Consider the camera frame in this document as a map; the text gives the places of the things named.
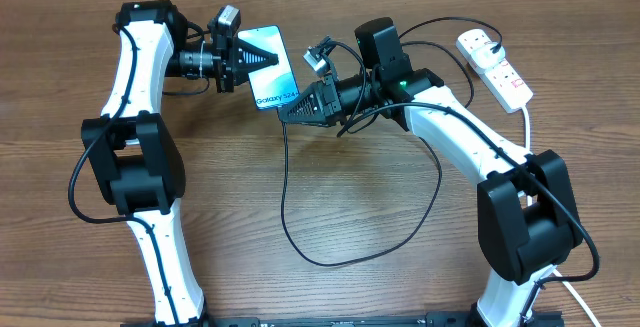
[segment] white robotic arm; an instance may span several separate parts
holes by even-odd
[[[432,71],[413,70],[390,18],[361,25],[355,36],[361,56],[352,54],[371,72],[343,80],[335,71],[325,74],[279,111],[281,121],[322,127],[341,122],[341,136],[365,118],[382,115],[436,147],[477,188],[478,240],[492,270],[472,308],[470,318],[477,323],[472,325],[512,327],[528,321],[535,282],[582,241],[577,224],[568,221],[568,214],[577,218],[577,209],[566,165],[553,151],[534,155],[506,140],[463,107]],[[314,71],[326,70],[328,40],[305,55]],[[523,209],[524,194],[537,195],[538,201]],[[561,321],[553,318],[551,323]]]
[[[109,222],[127,221],[136,237],[154,294],[151,326],[209,323],[180,223],[184,165],[160,115],[164,78],[213,78],[218,92],[233,92],[249,72],[277,64],[276,55],[237,39],[239,25],[239,10],[222,8],[207,25],[211,43],[206,43],[202,29],[168,0],[123,4],[114,25],[122,49],[111,96],[100,118],[83,121],[86,151],[76,170],[89,159],[105,201],[123,216]],[[199,42],[187,42],[187,28],[199,32]],[[245,61],[243,49],[265,58]],[[131,145],[139,145],[141,154],[114,153]],[[105,223],[82,215],[71,198],[70,205],[83,220]]]
[[[526,162],[525,156],[531,154],[523,147],[506,140],[464,108],[446,87],[429,88],[415,95],[413,102],[424,102],[443,107],[462,114],[475,124],[496,145],[520,164]],[[449,159],[469,182],[475,187],[487,179],[491,172],[505,173],[513,166],[498,158],[491,149],[469,126],[446,112],[422,107],[405,107],[407,126],[413,134],[423,138],[436,147]],[[515,327],[520,323],[520,313],[534,287],[534,282],[547,277],[555,269],[554,265],[543,267],[533,273],[531,278],[516,284],[500,277],[493,269],[485,292],[477,303],[477,312],[487,326]],[[532,311],[527,312],[530,318]]]
[[[416,94],[413,102],[450,107],[467,117],[520,164],[525,163],[525,156],[531,154],[480,121],[458,102],[447,86],[426,89]],[[467,177],[471,185],[476,186],[484,181],[493,171],[504,173],[513,169],[512,165],[499,158],[496,152],[460,119],[446,112],[422,107],[405,107],[404,113],[409,130],[442,152]]]
[[[126,29],[135,40],[138,56],[129,95],[130,103],[126,105],[120,118],[136,118],[141,112],[159,115],[165,72],[174,53],[171,33],[166,23],[156,23],[153,20],[130,22]],[[132,45],[122,31],[120,38],[122,49],[114,87],[101,113],[107,117],[113,116],[120,107],[131,71]],[[138,145],[139,140],[127,139],[126,144]],[[168,213],[163,214],[158,209],[133,213],[134,217],[145,221],[153,229],[169,291],[165,291],[158,257],[147,230],[140,223],[127,222],[140,246],[151,282],[155,301],[155,321],[167,326],[198,321],[203,316],[205,306],[204,294],[191,270],[182,233],[181,201],[181,198],[175,198]],[[178,321],[174,320],[173,308]]]

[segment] wooden table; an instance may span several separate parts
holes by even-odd
[[[94,226],[67,203],[82,152],[80,123],[98,116],[113,84],[120,43],[110,26],[134,0],[0,0],[0,325],[116,326],[150,319],[153,297],[124,225]],[[534,151],[552,148],[569,167],[600,274],[576,285],[604,325],[640,324],[640,0],[172,0],[205,25],[227,3],[243,28],[278,24],[300,89],[315,80],[304,49],[326,34],[355,46],[353,30],[392,17],[399,30],[446,15],[476,17],[504,34],[509,60],[535,97]],[[476,26],[442,22],[410,39],[454,49]],[[468,86],[441,51],[409,47],[460,100]],[[335,53],[343,75],[356,62]],[[474,78],[471,110],[516,143],[522,118],[507,115]],[[167,80],[166,89],[198,82]],[[185,161],[183,227],[193,270],[216,316],[295,318],[467,310],[489,267],[478,247],[475,187],[448,161],[431,215],[405,247],[371,262],[315,267],[280,226],[283,147],[275,112],[257,112],[248,86],[229,95],[165,98],[163,116]],[[355,136],[290,128],[288,222],[311,257],[337,261],[387,248],[414,228],[435,188],[435,167],[390,121]],[[89,168],[80,208],[107,217]],[[560,267],[590,268],[583,245]],[[536,305],[587,324],[561,285]]]

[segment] white power strip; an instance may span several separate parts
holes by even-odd
[[[505,58],[504,47],[493,52],[496,45],[481,29],[467,31],[456,41],[456,47],[484,84],[505,111],[512,113],[526,106],[533,92]]]

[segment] black cable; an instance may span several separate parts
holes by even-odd
[[[490,24],[488,24],[486,22],[482,22],[482,21],[477,20],[475,18],[469,18],[469,17],[440,17],[440,18],[434,18],[432,20],[428,20],[428,21],[424,21],[422,23],[418,23],[417,25],[415,25],[415,26],[409,28],[408,30],[402,32],[398,38],[402,38],[404,35],[406,35],[407,33],[411,32],[411,31],[413,31],[414,29],[416,29],[418,27],[422,27],[422,26],[424,26],[426,24],[439,22],[439,21],[467,21],[467,22],[477,23],[479,25],[482,25],[482,26],[485,26],[487,28],[490,28],[495,33],[497,33],[498,36],[500,37],[500,40],[498,41],[498,44],[495,45],[495,47],[493,47],[491,49],[491,51],[493,51],[493,53],[497,53],[500,50],[500,47],[502,47],[502,33],[500,33],[500,31],[498,31],[497,28],[493,27],[492,25],[490,25]]]
[[[367,128],[367,127],[371,126],[371,125],[373,124],[373,122],[375,122],[375,121],[376,121],[376,119],[378,119],[378,114],[374,114],[374,115],[373,115],[373,118],[372,118],[372,119],[370,119],[370,120],[369,120],[369,122],[365,123],[365,124],[364,124],[364,126],[362,126],[362,127],[358,128],[358,129],[357,129],[357,130],[355,130],[355,131],[349,131],[349,130],[347,130],[347,133],[349,133],[349,134],[356,134],[356,133],[358,133],[358,132],[362,131],[363,129],[365,129],[365,128]]]
[[[139,219],[137,217],[134,217],[133,215],[111,217],[111,218],[92,218],[92,217],[89,217],[89,216],[83,214],[78,209],[78,206],[76,205],[75,186],[76,186],[76,182],[78,181],[78,176],[80,175],[80,170],[82,169],[82,166],[87,161],[87,158],[89,157],[89,153],[94,148],[94,146],[96,145],[98,140],[101,139],[107,133],[107,131],[109,131],[111,126],[113,126],[115,121],[118,120],[118,118],[122,115],[122,113],[124,112],[124,109],[126,108],[127,104],[129,103],[129,95],[131,94],[131,88],[133,86],[133,79],[134,79],[134,76],[135,76],[135,73],[136,73],[136,66],[137,66],[137,63],[138,63],[138,46],[136,45],[136,41],[133,38],[133,36],[131,36],[131,34],[129,33],[129,31],[127,31],[126,28],[122,27],[119,30],[122,31],[127,36],[127,38],[129,39],[129,42],[131,42],[131,51],[132,51],[132,54],[133,54],[132,59],[131,59],[131,72],[129,72],[129,79],[127,80],[127,86],[125,88],[124,95],[122,96],[122,103],[120,103],[120,107],[118,108],[116,113],[113,114],[113,116],[109,120],[109,122],[107,122],[107,124],[105,124],[104,128],[100,131],[98,136],[84,150],[84,152],[80,156],[80,159],[78,160],[78,163],[76,163],[76,166],[73,169],[73,173],[71,174],[71,178],[69,179],[69,188],[68,188],[68,191],[67,191],[68,192],[68,199],[69,199],[69,207],[71,207],[71,211],[73,211],[73,213],[78,218],[80,218],[81,220],[83,220],[83,221],[85,221],[87,223],[105,224],[105,223],[116,223],[116,222],[129,222],[129,221],[131,221],[131,222],[137,222],[140,225],[142,225],[142,227],[144,227],[145,231],[147,232],[147,234],[149,235],[149,237],[151,239],[151,244],[153,245],[153,250],[154,250],[155,255],[156,255],[156,261],[158,263],[158,271],[160,272],[160,279],[162,281],[162,287],[164,289],[164,294],[165,294],[165,296],[167,297],[167,299],[169,301],[169,306],[171,307],[171,314],[173,315],[173,319],[174,319],[175,323],[179,324],[178,310],[176,309],[176,306],[175,306],[175,304],[173,302],[173,298],[171,297],[171,287],[169,287],[169,284],[167,283],[167,278],[166,278],[166,275],[164,273],[164,267],[163,267],[163,264],[162,264],[162,257],[160,256],[160,249],[158,247],[158,242],[156,241],[155,235],[153,233],[153,228],[151,226],[149,226],[149,224],[147,222],[145,222],[144,220],[141,220],[141,219]]]
[[[208,35],[210,33],[211,33],[211,31],[204,31],[202,33],[200,33],[200,32],[193,33],[193,34],[188,35],[187,39],[192,39],[192,38],[196,38],[196,37],[199,37],[199,36],[202,36],[204,38],[205,35]]]
[[[380,94],[378,93],[378,90],[376,89],[376,70],[378,69],[378,67],[380,67],[379,64],[373,66],[373,68],[371,69],[371,92],[373,92],[373,94],[376,96],[376,98],[378,99],[378,101],[382,101],[382,98],[380,97]],[[369,122],[365,123],[364,126],[358,128],[355,131],[349,131],[347,130],[348,134],[356,134],[360,131],[362,131],[363,129],[371,126],[373,124],[373,122],[375,122],[378,119],[378,114],[374,114],[373,118],[371,118],[369,120]]]
[[[191,21],[187,21],[187,27],[191,28],[192,30],[196,31],[196,33],[188,35],[187,39],[192,39],[195,37],[200,37],[200,43],[204,42],[204,35],[205,32],[202,30],[202,27],[198,26],[195,22],[191,22]]]
[[[340,46],[340,47],[344,48],[345,50],[347,50],[347,52],[351,53],[351,55],[360,64],[360,73],[362,73],[362,89],[360,90],[360,96],[358,97],[358,102],[356,103],[356,108],[353,111],[353,113],[351,114],[351,116],[349,116],[349,120],[347,121],[347,124],[348,124],[351,121],[353,121],[354,116],[356,115],[356,113],[358,113],[358,109],[360,108],[360,103],[362,102],[362,99],[364,97],[364,92],[365,92],[365,89],[367,87],[367,69],[364,67],[364,62],[362,61],[362,58],[360,58],[360,55],[358,55],[356,53],[356,51],[354,51],[351,47],[347,46],[346,44],[344,44],[344,43],[342,43],[340,41],[329,40],[329,41],[325,42],[325,45],[334,46],[334,47],[335,46]]]
[[[337,262],[337,263],[320,263],[320,262],[316,262],[316,261],[312,260],[311,258],[307,257],[298,248],[298,246],[295,244],[295,242],[293,242],[293,239],[291,238],[291,235],[289,234],[289,230],[287,229],[287,223],[285,222],[285,219],[284,219],[284,203],[285,203],[285,198],[287,196],[287,185],[288,185],[288,179],[289,179],[289,143],[288,143],[288,138],[287,138],[287,124],[285,122],[282,122],[282,136],[283,136],[283,139],[284,139],[284,183],[282,184],[282,201],[281,201],[281,204],[280,204],[280,220],[282,221],[282,229],[284,230],[284,234],[287,236],[287,239],[289,240],[289,243],[291,243],[291,246],[293,246],[293,249],[295,249],[296,252],[298,252],[300,257],[302,257],[305,261],[307,261],[309,263],[312,263],[312,264],[314,264],[316,266],[320,266],[320,267],[338,267],[338,266],[344,266],[344,265],[353,264],[353,263],[360,263],[360,262],[370,261],[370,260],[372,260],[374,258],[378,258],[380,256],[384,256],[386,254],[389,254],[389,253],[399,249],[400,247],[402,247],[405,244],[407,244],[413,238],[413,236],[415,236],[418,233],[418,231],[420,230],[420,227],[422,227],[422,224],[427,219],[427,216],[429,215],[429,212],[431,211],[431,207],[433,207],[433,203],[436,201],[436,197],[438,196],[438,191],[440,190],[440,183],[442,182],[442,166],[440,165],[440,160],[438,160],[438,156],[436,156],[436,153],[433,151],[431,146],[429,146],[429,144],[425,140],[423,140],[421,138],[420,140],[422,140],[422,142],[424,142],[425,146],[427,146],[427,148],[429,149],[429,152],[431,152],[431,155],[433,156],[433,159],[434,159],[434,161],[436,163],[436,168],[438,169],[438,183],[436,185],[436,190],[433,192],[433,197],[431,198],[431,202],[429,203],[429,207],[427,207],[427,211],[424,213],[424,216],[422,216],[422,219],[420,220],[420,223],[418,223],[418,226],[413,230],[413,232],[409,235],[409,237],[407,237],[404,241],[398,243],[397,245],[395,245],[392,248],[389,248],[387,250],[384,250],[382,252],[378,252],[378,253],[370,255],[370,256],[355,258],[355,259],[351,259],[351,260],[348,260],[348,261]]]
[[[203,94],[203,93],[205,93],[205,92],[207,92],[209,90],[209,86],[211,84],[210,84],[210,81],[209,81],[209,77],[204,76],[202,78],[207,80],[207,86],[205,88],[201,89],[201,90],[197,90],[197,91],[193,91],[193,92],[163,91],[162,94],[165,95],[165,96],[196,96],[196,95],[199,95],[199,94]]]
[[[523,323],[523,320],[526,318],[527,311],[533,305],[533,302],[534,302],[534,300],[536,298],[536,294],[537,294],[538,290],[540,288],[542,288],[544,286],[544,284],[546,284],[548,282],[581,282],[581,281],[587,281],[587,280],[593,278],[598,273],[598,270],[600,269],[600,256],[598,255],[598,250],[596,248],[595,243],[591,239],[591,236],[589,235],[589,233],[587,233],[587,231],[580,224],[580,222],[578,222],[578,220],[573,216],[573,214],[571,214],[567,210],[567,208],[558,200],[558,198],[556,198],[556,196],[554,196],[547,189],[547,187],[545,187],[531,173],[529,173],[526,170],[526,168],[524,168],[523,166],[518,164],[516,161],[514,161],[511,157],[509,157],[509,155],[507,155],[502,148],[498,147],[486,134],[484,134],[484,132],[482,132],[482,130],[480,128],[478,128],[478,126],[473,124],[473,122],[471,122],[467,117],[465,117],[464,115],[460,114],[459,112],[456,112],[455,110],[451,109],[450,107],[444,107],[444,106],[435,105],[435,104],[431,104],[431,103],[421,103],[421,102],[396,103],[396,104],[392,104],[392,105],[382,106],[382,107],[376,108],[374,110],[368,111],[366,113],[363,113],[361,116],[356,118],[350,125],[349,124],[345,125],[345,128],[350,128],[353,125],[361,122],[365,118],[367,118],[367,117],[369,117],[369,116],[371,116],[371,115],[373,115],[375,113],[380,113],[381,111],[384,111],[384,110],[387,110],[387,109],[391,109],[391,108],[398,108],[398,107],[430,108],[430,109],[434,109],[434,110],[445,112],[446,114],[450,114],[450,115],[456,117],[457,119],[459,119],[460,121],[462,121],[469,128],[471,128],[471,130],[476,135],[478,135],[478,137],[480,137],[492,150],[494,150],[498,156],[500,156],[505,161],[507,161],[510,165],[512,165],[515,169],[517,169],[518,172],[520,172],[529,181],[531,181],[536,186],[536,188],[538,189],[539,193],[541,193],[542,195],[547,197],[549,200],[551,200],[551,202],[555,206],[560,208],[562,210],[562,212],[567,216],[567,218],[569,219],[571,224],[578,230],[578,232],[580,232],[580,235],[582,236],[582,238],[584,238],[585,242],[587,243],[587,246],[589,247],[589,251],[591,252],[591,257],[593,258],[593,265],[591,267],[591,270],[589,272],[585,273],[584,275],[562,276],[562,277],[549,276],[549,277],[542,278],[542,279],[536,281],[536,283],[534,285],[534,288],[531,290],[531,293],[529,294],[527,302],[526,302],[526,304],[525,304],[525,306],[524,306],[524,308],[523,308],[523,310],[521,312],[521,316],[522,316],[521,324]]]
[[[464,73],[464,76],[467,77],[467,82],[469,82],[469,92],[470,92],[469,101],[467,101],[467,103],[464,105],[465,108],[468,108],[469,105],[471,105],[471,102],[473,102],[473,97],[475,95],[475,88],[473,87],[473,81],[471,80],[471,76],[469,75],[469,72],[467,72],[467,70],[464,68],[464,65],[462,64],[462,62],[460,62],[460,60],[453,53],[451,53],[451,51],[449,51],[446,47],[441,46],[434,42],[411,41],[411,42],[405,42],[401,44],[401,46],[403,47],[412,46],[412,45],[427,45],[427,46],[433,46],[433,47],[439,48],[453,59],[453,61],[458,65],[458,67],[460,67],[460,70],[462,71],[462,73]]]

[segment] smartphone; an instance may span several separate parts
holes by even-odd
[[[278,26],[266,26],[238,32],[238,38],[278,55],[278,64],[249,73],[249,83],[259,110],[275,108],[298,96],[298,85]]]

